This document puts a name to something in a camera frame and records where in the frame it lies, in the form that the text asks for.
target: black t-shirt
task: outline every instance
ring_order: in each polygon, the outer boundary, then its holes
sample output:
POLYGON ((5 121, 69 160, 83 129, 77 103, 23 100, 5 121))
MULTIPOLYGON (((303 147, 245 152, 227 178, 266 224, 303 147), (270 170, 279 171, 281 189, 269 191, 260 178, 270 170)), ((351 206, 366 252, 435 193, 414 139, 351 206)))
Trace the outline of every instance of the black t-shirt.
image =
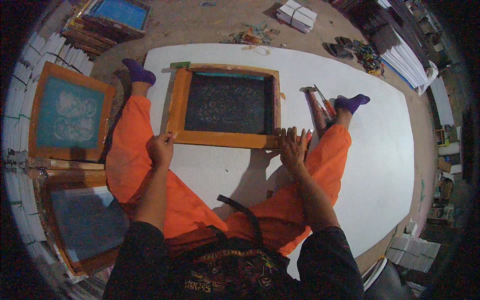
POLYGON ((104 299, 362 299, 363 285, 343 231, 329 227, 302 245, 300 280, 288 260, 231 238, 175 258, 151 224, 134 222, 125 236, 104 299))

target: leg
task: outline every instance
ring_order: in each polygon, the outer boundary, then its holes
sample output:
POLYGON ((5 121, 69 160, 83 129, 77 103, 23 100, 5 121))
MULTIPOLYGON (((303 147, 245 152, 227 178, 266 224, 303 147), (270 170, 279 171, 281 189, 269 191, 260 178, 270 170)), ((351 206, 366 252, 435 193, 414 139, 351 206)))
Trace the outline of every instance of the leg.
MULTIPOLYGON (((335 204, 351 138, 348 126, 351 113, 338 110, 335 125, 328 129, 318 146, 308 155, 305 166, 335 204)), ((304 225, 302 202, 293 186, 279 190, 273 197, 252 208, 258 217, 265 244, 283 255, 290 254, 310 234, 304 225)), ((252 227, 243 214, 235 213, 227 220, 229 236, 252 239, 252 227)))
MULTIPOLYGON (((150 125, 150 100, 146 98, 153 84, 148 71, 138 63, 127 61, 131 71, 132 96, 122 112, 113 133, 112 148, 107 155, 106 172, 108 186, 123 204, 135 204, 142 186, 148 180, 152 161, 146 144, 153 136, 150 125)), ((193 193, 173 172, 167 176, 167 214, 164 235, 167 244, 177 251, 183 246, 199 243, 213 236, 206 226, 226 230, 225 223, 193 193)))

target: foot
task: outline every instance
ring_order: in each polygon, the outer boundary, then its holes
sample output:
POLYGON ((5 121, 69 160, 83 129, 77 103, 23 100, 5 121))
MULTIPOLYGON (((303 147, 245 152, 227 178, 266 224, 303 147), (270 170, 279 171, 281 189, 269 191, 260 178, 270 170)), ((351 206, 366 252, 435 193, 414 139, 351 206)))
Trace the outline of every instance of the foot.
POLYGON ((337 98, 335 100, 335 110, 339 108, 347 109, 351 114, 354 114, 355 111, 359 108, 362 104, 367 104, 370 102, 370 98, 365 95, 358 94, 353 98, 346 99, 346 98, 337 98))
POLYGON ((124 65, 130 71, 131 82, 145 82, 153 85, 156 81, 155 74, 145 70, 141 64, 132 59, 122 59, 124 65))

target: hand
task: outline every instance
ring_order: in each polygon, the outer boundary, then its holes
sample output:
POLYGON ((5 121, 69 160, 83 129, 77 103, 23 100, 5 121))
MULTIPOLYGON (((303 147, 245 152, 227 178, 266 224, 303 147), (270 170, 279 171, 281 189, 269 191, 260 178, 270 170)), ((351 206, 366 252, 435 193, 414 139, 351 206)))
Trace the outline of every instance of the hand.
POLYGON ((177 134, 164 133, 155 135, 149 141, 151 158, 157 169, 168 170, 173 157, 173 142, 177 134))
POLYGON ((307 138, 305 129, 301 132, 300 140, 297 137, 297 128, 289 128, 288 132, 282 128, 280 135, 280 159, 291 174, 298 174, 305 165, 305 151, 307 149, 307 138))

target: concrete floor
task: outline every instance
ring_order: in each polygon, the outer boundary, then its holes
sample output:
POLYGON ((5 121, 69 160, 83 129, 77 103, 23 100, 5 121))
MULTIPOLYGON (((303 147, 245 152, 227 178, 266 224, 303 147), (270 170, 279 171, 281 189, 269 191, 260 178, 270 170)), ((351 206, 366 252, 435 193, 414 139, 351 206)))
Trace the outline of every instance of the concrete floor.
MULTIPOLYGON (((112 116, 115 116, 123 101, 128 97, 124 75, 126 68, 121 60, 130 57, 143 61, 148 50, 157 47, 191 44, 191 43, 218 43, 225 40, 229 34, 246 30, 243 24, 259 24, 266 21, 269 28, 280 31, 273 36, 272 46, 280 47, 286 44, 287 48, 331 57, 322 47, 323 42, 335 42, 336 36, 345 36, 350 39, 365 39, 360 31, 348 19, 323 1, 305 0, 298 2, 318 13, 314 28, 308 34, 303 34, 287 25, 280 24, 275 18, 268 16, 267 11, 274 5, 274 1, 242 0, 216 1, 215 7, 199 7, 200 0, 195 1, 150 1, 151 13, 147 23, 146 35, 143 39, 116 45, 106 51, 95 61, 92 77, 116 87, 117 94, 112 107, 112 116)), ((363 70, 355 60, 338 60, 353 68, 363 70)), ((357 257, 360 271, 365 271, 379 259, 395 234, 401 234, 412 218, 424 224, 433 196, 434 173, 437 158, 437 149, 433 139, 432 114, 426 94, 418 94, 391 69, 385 69, 389 83, 404 93, 414 141, 415 155, 415 184, 412 195, 410 214, 400 222, 397 230, 385 236, 383 240, 357 257)))

